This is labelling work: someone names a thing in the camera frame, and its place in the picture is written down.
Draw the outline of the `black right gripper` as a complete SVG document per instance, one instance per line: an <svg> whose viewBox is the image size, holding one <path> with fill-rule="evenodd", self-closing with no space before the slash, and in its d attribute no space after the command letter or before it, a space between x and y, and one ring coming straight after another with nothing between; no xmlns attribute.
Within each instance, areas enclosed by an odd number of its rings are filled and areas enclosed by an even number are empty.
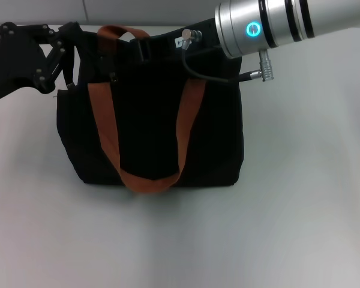
<svg viewBox="0 0 360 288"><path fill-rule="evenodd" d="M191 40L188 52L199 55L209 53L220 48L215 20L213 18L189 25L191 31L200 33L198 40ZM141 62L156 62L164 60L178 60L182 54L182 32L186 28L179 28L161 35L130 41L137 58Z"/></svg>

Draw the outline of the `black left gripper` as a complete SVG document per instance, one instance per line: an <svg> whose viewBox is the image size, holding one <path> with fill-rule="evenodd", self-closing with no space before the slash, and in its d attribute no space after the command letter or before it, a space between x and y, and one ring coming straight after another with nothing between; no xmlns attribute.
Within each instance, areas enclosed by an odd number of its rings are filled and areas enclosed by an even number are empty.
<svg viewBox="0 0 360 288"><path fill-rule="evenodd" d="M63 39L80 31L77 22L68 22L57 31L47 24L18 26L13 22L3 23L0 26L0 99L20 88L51 93L61 72L66 87L72 88L74 46L63 43ZM52 50L45 57L38 44L52 43Z"/></svg>

